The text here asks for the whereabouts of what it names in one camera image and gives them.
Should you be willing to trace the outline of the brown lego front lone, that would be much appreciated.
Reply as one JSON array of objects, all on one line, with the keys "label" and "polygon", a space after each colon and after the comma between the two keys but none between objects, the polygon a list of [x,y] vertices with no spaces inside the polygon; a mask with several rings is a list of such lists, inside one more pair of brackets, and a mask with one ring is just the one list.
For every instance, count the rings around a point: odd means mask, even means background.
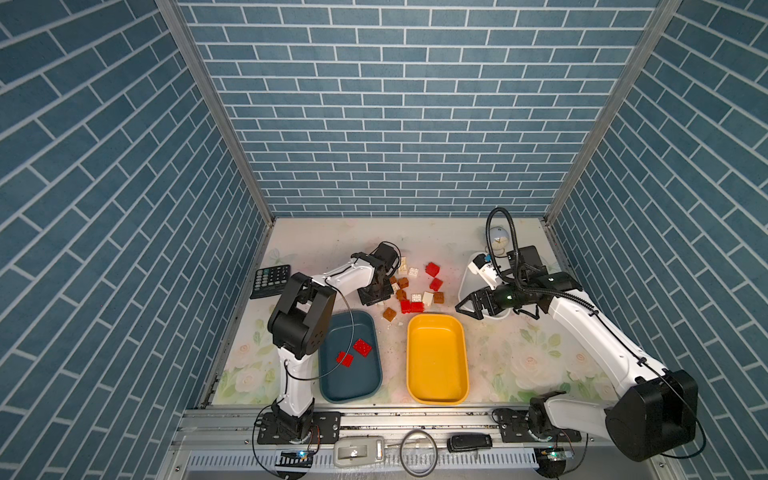
[{"label": "brown lego front lone", "polygon": [[391,322],[395,317],[397,313],[392,308],[386,308],[383,312],[383,317],[387,319],[389,322]]}]

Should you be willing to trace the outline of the red lego brick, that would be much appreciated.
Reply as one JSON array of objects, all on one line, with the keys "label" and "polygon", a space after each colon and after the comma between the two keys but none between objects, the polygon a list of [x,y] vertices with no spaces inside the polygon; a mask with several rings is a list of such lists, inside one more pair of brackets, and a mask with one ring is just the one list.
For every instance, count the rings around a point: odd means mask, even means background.
[{"label": "red lego brick", "polygon": [[363,339],[358,339],[353,344],[353,349],[363,357],[367,357],[373,350],[373,347]]},{"label": "red lego brick", "polygon": [[349,368],[354,361],[354,356],[349,353],[340,352],[336,357],[336,363]]}]

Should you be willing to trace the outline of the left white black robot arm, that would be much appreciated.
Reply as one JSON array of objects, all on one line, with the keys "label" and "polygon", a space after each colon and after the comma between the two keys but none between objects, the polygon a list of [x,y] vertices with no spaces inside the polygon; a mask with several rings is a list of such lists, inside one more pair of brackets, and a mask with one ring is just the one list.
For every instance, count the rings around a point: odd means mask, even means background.
[{"label": "left white black robot arm", "polygon": [[326,273],[295,273],[287,280],[267,324],[280,365],[280,393],[271,412],[281,437],[298,442],[310,433],[315,406],[310,359],[325,341],[335,301],[354,292],[365,306],[389,299],[394,294],[390,278],[401,261],[400,249],[383,241]]}]

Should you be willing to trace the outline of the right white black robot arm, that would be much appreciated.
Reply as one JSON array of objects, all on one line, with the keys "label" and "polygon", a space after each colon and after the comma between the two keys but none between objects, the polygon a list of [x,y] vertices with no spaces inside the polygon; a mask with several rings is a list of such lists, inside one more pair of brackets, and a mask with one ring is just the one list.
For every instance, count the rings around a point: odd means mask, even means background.
[{"label": "right white black robot arm", "polygon": [[707,439],[698,418],[698,384],[672,371],[634,343],[593,304],[567,272],[551,273],[535,247],[520,247],[503,207],[488,214],[486,250],[467,265],[484,287],[462,298],[459,314],[482,320],[506,311],[534,320],[546,315],[564,327],[606,374],[613,402],[578,400],[555,389],[530,399],[531,437],[548,441],[567,430],[607,438],[628,459],[672,457],[673,449]]}]

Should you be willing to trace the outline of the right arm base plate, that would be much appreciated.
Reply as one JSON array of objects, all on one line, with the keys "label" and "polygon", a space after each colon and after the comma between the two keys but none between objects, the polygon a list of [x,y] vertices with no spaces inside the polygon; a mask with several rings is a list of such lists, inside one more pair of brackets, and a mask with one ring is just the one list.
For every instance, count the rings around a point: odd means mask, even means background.
[{"label": "right arm base plate", "polygon": [[495,408],[490,417],[497,425],[504,443],[564,441],[576,444],[583,440],[579,431],[558,429],[538,413],[529,410]]}]

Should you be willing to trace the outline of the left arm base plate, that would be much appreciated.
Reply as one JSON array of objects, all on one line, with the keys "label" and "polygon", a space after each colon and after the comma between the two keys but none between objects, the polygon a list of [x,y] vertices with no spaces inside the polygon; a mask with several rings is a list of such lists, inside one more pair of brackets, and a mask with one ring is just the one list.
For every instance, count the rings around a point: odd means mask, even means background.
[{"label": "left arm base plate", "polygon": [[339,411],[315,411],[301,417],[268,411],[257,424],[256,442],[260,445],[332,445],[339,439],[341,417]]}]

